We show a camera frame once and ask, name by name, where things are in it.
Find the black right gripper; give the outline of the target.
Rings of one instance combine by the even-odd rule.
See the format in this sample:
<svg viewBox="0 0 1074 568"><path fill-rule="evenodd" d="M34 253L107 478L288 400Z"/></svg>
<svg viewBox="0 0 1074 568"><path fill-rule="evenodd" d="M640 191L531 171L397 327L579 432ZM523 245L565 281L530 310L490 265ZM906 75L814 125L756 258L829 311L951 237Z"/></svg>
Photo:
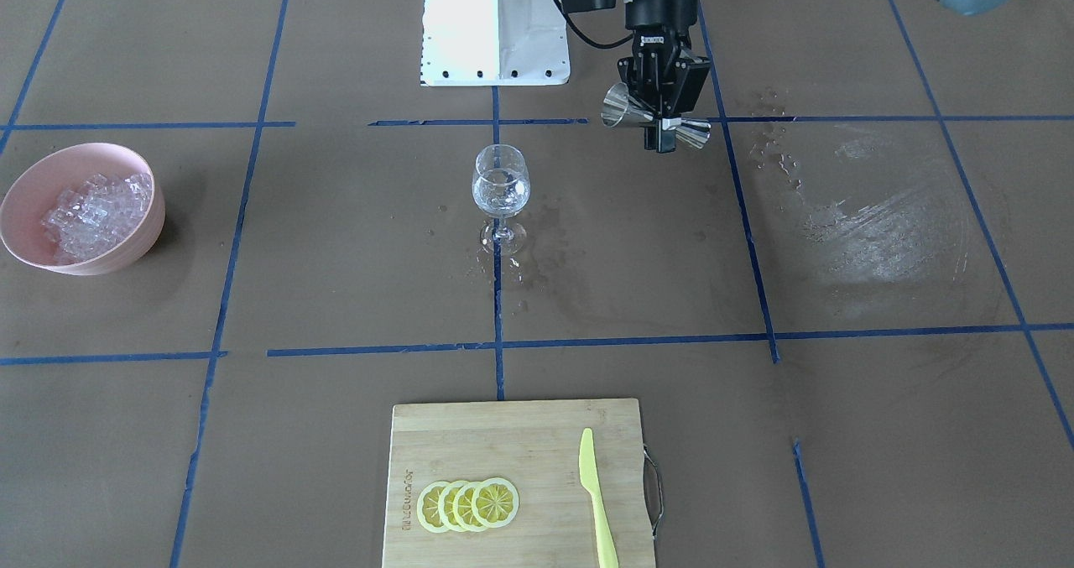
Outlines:
<svg viewBox="0 0 1074 568"><path fill-rule="evenodd" d="M674 152L676 118L695 110L711 68L693 50L690 34L698 0L624 2L630 52L618 60L620 81L651 121L644 126L644 150Z"/></svg>

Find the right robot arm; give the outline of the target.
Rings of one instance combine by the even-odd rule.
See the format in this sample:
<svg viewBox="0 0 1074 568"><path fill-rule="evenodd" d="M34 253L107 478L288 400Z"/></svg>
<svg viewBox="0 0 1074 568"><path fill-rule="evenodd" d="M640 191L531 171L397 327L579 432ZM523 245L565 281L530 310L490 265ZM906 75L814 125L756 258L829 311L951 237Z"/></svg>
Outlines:
<svg viewBox="0 0 1074 568"><path fill-rule="evenodd" d="M575 13L609 10L622 1L628 37L598 43L571 20ZM692 117L712 70L709 57L693 49L691 29L699 0L553 0L575 37L599 50L628 44L616 62L618 81L603 98L606 128L640 128L648 151L674 152L679 146L705 148L712 125Z"/></svg>

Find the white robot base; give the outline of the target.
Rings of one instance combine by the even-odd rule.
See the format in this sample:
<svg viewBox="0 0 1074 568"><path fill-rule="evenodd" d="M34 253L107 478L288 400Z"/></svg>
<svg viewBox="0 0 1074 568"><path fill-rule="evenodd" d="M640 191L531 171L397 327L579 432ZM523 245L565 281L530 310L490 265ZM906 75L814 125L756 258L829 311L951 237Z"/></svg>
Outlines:
<svg viewBox="0 0 1074 568"><path fill-rule="evenodd" d="M567 26L553 0L424 0L422 24L422 86L561 86L571 78Z"/></svg>

